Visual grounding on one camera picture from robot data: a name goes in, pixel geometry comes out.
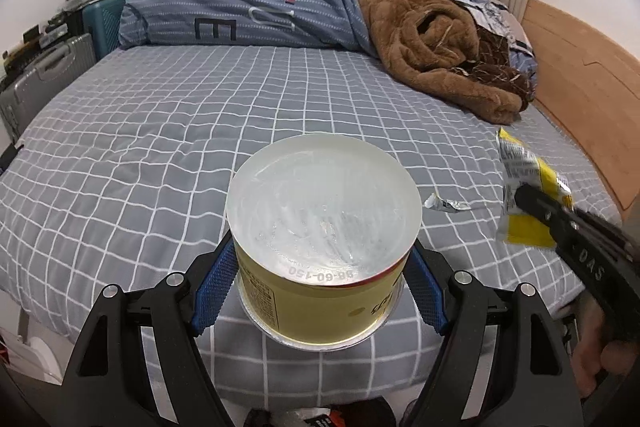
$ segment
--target blue gripper pad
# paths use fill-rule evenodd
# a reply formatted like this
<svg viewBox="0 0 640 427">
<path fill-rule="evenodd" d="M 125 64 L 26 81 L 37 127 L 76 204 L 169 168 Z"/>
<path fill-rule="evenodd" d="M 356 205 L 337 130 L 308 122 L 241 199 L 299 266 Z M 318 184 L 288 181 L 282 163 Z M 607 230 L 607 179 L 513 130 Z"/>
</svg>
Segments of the blue gripper pad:
<svg viewBox="0 0 640 427">
<path fill-rule="evenodd" d="M 201 335 L 212 326 L 238 272 L 234 242 L 229 241 L 196 292 L 195 312 L 191 326 Z"/>
<path fill-rule="evenodd" d="M 437 333 L 442 334 L 448 323 L 444 314 L 442 290 L 417 248 L 411 249 L 402 273 L 409 285 L 411 295 L 414 296 L 422 320 L 425 324 L 433 326 Z"/>
</svg>

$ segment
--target teal suitcase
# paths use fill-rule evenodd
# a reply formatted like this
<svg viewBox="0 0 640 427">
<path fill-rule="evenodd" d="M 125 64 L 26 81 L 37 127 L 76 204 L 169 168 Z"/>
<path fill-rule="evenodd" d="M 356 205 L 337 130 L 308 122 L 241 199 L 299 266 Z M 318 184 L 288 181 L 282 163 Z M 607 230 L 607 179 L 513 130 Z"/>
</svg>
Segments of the teal suitcase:
<svg viewBox="0 0 640 427">
<path fill-rule="evenodd" d="M 82 26 L 92 37 L 96 60 L 106 57 L 118 47 L 124 3 L 125 0 L 99 0 L 82 9 Z"/>
</svg>

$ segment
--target blue duvet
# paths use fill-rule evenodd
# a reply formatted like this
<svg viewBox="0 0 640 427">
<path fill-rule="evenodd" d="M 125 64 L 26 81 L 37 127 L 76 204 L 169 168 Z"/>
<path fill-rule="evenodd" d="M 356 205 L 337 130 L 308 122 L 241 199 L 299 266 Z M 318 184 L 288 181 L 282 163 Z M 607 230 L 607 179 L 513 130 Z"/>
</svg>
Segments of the blue duvet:
<svg viewBox="0 0 640 427">
<path fill-rule="evenodd" d="M 130 0 L 120 44 L 342 47 L 377 56 L 358 0 Z"/>
</svg>

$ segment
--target silver suitcase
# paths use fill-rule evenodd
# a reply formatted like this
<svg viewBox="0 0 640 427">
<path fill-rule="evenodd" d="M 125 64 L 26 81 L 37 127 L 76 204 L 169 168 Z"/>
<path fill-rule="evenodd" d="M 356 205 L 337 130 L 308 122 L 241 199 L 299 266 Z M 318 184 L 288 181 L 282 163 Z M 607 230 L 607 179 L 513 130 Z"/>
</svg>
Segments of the silver suitcase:
<svg viewBox="0 0 640 427">
<path fill-rule="evenodd" d="M 95 64 L 91 35 L 60 42 L 0 93 L 0 111 L 14 142 L 49 101 Z"/>
</svg>

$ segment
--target yellow can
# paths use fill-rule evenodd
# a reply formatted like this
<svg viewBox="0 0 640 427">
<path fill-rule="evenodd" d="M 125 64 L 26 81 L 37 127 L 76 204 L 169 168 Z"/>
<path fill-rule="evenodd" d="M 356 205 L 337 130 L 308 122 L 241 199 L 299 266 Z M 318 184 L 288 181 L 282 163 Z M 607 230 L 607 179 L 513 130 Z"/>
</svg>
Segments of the yellow can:
<svg viewBox="0 0 640 427">
<path fill-rule="evenodd" d="M 261 149 L 226 200 L 247 314 L 313 351 L 367 338 L 390 314 L 422 203 L 392 156 L 362 140 L 307 134 Z"/>
</svg>

